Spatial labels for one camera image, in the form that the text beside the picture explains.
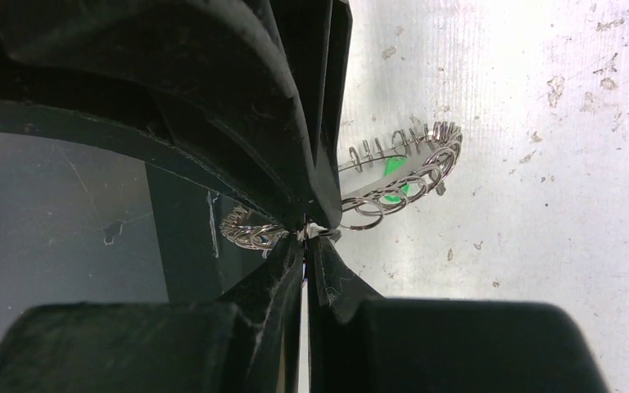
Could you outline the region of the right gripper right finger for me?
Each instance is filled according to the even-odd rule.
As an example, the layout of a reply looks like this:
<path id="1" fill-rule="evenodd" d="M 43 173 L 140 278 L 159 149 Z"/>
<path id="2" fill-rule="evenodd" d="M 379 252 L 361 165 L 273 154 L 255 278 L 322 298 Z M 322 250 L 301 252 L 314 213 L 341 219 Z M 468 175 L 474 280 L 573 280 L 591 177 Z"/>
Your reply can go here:
<path id="1" fill-rule="evenodd" d="M 306 243 L 313 392 L 604 392 L 578 326 L 535 302 L 386 298 Z"/>

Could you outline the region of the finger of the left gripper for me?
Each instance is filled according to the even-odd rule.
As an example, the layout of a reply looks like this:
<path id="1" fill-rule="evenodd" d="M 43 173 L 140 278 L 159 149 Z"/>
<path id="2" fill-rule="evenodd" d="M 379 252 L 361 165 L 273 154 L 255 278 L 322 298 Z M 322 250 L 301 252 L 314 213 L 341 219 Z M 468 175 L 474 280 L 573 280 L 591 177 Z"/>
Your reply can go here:
<path id="1" fill-rule="evenodd" d="M 308 131 L 314 195 L 306 215 L 325 228 L 342 220 L 337 142 L 353 17 L 348 1 L 272 1 Z"/>
<path id="2" fill-rule="evenodd" d="M 0 1 L 0 132 L 118 152 L 282 226 L 315 215 L 288 1 Z"/>

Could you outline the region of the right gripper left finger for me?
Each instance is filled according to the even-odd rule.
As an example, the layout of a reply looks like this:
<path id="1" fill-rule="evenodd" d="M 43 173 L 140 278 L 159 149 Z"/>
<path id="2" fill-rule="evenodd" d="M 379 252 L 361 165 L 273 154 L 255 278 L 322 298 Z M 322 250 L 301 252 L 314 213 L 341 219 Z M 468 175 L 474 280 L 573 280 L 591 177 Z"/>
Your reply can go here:
<path id="1" fill-rule="evenodd" d="M 0 343 L 0 392 L 294 392 L 303 243 L 217 300 L 42 305 Z"/>

